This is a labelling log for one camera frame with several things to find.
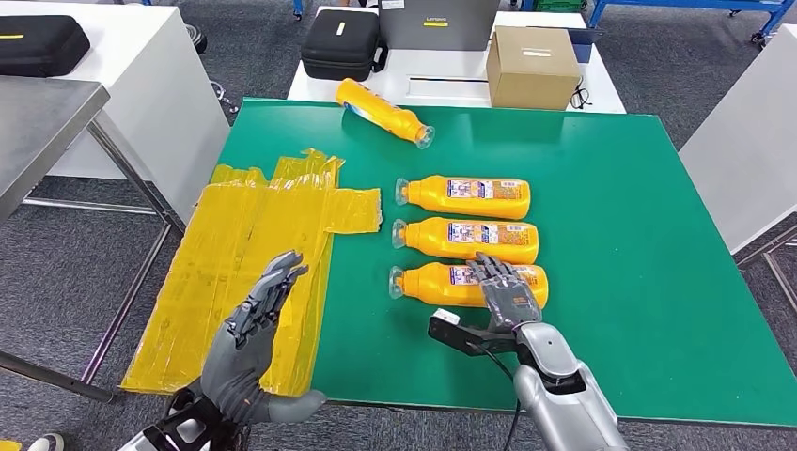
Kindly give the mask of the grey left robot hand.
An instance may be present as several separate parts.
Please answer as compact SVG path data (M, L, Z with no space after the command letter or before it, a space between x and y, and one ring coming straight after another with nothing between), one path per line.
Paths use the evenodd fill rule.
M319 390L280 396L260 385L272 363L281 310L307 272L303 255L294 250L274 257L212 340L199 384L226 420L247 426L299 423L326 403Z

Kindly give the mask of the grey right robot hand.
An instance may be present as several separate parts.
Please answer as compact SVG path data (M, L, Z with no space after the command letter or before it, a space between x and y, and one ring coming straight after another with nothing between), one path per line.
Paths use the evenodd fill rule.
M526 323L541 322L541 309L526 280L510 263L482 252L467 261L491 313L488 330L508 334Z

